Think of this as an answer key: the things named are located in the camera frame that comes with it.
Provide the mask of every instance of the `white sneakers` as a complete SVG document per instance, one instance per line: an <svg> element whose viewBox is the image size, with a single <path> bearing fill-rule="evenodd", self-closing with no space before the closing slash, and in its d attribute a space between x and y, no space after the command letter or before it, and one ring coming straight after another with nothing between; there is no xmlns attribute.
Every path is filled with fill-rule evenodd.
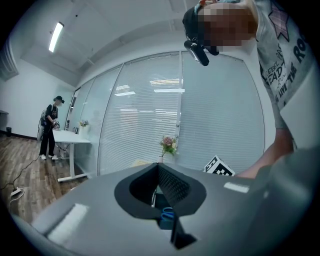
<svg viewBox="0 0 320 256"><path fill-rule="evenodd" d="M46 160L47 159L47 157L44 154L40 155L40 157L41 157L42 160ZM58 160L59 159L59 157L57 157L56 155L49 155L49 158L51 158L52 160Z"/></svg>
<svg viewBox="0 0 320 256"><path fill-rule="evenodd" d="M49 158L52 158L52 160L58 160L59 157L57 157L56 155L49 155Z"/></svg>

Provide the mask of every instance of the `star graphic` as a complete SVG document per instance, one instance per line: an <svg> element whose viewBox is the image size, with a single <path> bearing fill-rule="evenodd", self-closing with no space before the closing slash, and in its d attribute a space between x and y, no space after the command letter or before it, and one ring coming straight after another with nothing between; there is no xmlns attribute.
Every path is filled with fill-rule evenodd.
<svg viewBox="0 0 320 256"><path fill-rule="evenodd" d="M269 14L269 19L274 25L274 30L276 37L279 39L280 34L289 42L289 34L287 28L287 22L289 19L289 15L280 10L273 2L271 2L271 10L272 12Z"/></svg>

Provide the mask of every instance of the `gray t-shirt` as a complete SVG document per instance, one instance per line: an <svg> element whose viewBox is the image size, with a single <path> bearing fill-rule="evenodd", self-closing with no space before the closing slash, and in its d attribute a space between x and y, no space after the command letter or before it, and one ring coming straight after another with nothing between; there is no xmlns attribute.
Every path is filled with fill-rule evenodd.
<svg viewBox="0 0 320 256"><path fill-rule="evenodd" d="M253 3L259 18L256 43L261 77L271 99L275 127L285 129L280 110L317 62L304 35L278 3L272 0Z"/></svg>

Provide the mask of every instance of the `power strip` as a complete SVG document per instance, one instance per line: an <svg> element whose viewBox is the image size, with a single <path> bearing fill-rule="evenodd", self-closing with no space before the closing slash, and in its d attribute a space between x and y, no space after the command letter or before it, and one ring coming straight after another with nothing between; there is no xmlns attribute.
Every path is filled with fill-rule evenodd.
<svg viewBox="0 0 320 256"><path fill-rule="evenodd" d="M21 188L16 187L16 190L11 193L11 196L18 194L19 192L21 192Z"/></svg>

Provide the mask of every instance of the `wooden floor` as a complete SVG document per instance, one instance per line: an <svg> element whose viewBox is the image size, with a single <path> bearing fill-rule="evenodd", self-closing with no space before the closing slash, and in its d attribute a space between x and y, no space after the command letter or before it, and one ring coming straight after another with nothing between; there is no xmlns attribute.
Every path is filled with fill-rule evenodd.
<svg viewBox="0 0 320 256"><path fill-rule="evenodd" d="M19 137L0 137L0 187L12 182L32 160L37 159L40 142ZM26 168L14 182L15 187L25 189L24 195L10 204L13 186L1 190L1 198L12 214L31 223L46 206L87 180L86 177L58 182L58 178L70 176L69 160L42 160L39 158Z"/></svg>

